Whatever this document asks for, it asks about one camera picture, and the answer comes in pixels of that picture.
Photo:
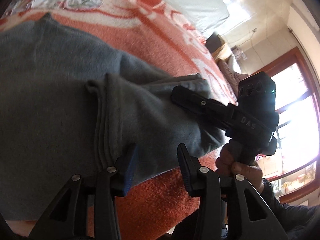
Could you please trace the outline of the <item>person's right hand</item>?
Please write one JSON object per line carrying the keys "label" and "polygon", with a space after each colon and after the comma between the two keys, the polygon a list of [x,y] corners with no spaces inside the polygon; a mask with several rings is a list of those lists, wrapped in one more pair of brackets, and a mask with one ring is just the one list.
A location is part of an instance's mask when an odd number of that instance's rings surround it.
{"label": "person's right hand", "polygon": [[263,183],[263,172],[261,168],[245,165],[235,161],[231,152],[229,152],[229,144],[225,144],[222,147],[220,156],[215,161],[215,165],[217,167],[216,172],[219,175],[243,175],[259,193],[263,192],[265,186]]}

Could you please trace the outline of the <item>person's right forearm black sleeve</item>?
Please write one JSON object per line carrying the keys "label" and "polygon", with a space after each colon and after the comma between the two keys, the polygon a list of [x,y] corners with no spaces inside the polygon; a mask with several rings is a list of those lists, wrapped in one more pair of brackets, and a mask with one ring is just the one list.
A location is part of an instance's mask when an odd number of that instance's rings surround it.
{"label": "person's right forearm black sleeve", "polygon": [[272,184],[263,179],[262,198],[285,230],[288,239],[319,239],[319,206],[281,204],[277,200]]}

